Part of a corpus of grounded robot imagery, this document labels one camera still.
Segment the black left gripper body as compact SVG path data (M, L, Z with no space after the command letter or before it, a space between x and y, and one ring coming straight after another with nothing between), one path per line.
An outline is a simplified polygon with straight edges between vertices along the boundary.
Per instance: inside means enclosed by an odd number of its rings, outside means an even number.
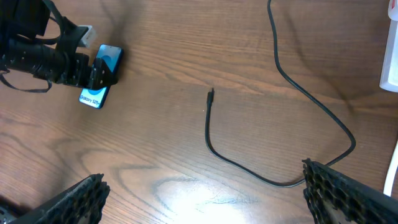
M88 66L89 56L76 53L78 44L89 28L77 26L69 33L63 35L57 43L56 50L65 57L65 66L60 74L57 84L86 88L90 77Z

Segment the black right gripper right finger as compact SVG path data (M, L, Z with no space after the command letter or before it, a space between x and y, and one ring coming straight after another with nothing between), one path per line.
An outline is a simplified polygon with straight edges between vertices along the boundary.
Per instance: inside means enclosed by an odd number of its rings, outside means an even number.
M315 223L397 223L397 200L316 161L303 161Z

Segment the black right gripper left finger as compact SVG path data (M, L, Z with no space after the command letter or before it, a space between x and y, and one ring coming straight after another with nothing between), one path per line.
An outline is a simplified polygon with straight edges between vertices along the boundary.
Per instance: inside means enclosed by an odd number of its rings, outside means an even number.
M69 189L23 214L13 214L6 208L6 223L10 224L98 224L110 193L102 181L103 174L92 174Z

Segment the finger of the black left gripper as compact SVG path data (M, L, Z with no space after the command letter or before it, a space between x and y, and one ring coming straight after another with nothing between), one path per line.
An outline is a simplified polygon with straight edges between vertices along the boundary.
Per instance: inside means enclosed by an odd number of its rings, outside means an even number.
M90 70L88 88L99 90L117 84L118 79L102 58L95 58Z

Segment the blue Galaxy smartphone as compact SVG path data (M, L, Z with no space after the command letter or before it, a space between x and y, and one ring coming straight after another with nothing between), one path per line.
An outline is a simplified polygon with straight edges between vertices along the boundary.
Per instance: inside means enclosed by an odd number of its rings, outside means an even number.
M123 57L120 47L102 44L97 51L90 74L89 89L81 91L79 102L92 108L101 109L111 85L117 83L117 71Z

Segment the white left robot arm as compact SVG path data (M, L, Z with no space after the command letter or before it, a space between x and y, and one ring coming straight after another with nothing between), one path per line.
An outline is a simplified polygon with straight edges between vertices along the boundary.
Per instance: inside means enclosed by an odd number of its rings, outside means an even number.
M89 90L118 82L113 69L102 58L89 63L78 53L95 38L92 26L78 26L60 14L53 1L1 1L1 83L11 70L34 78Z

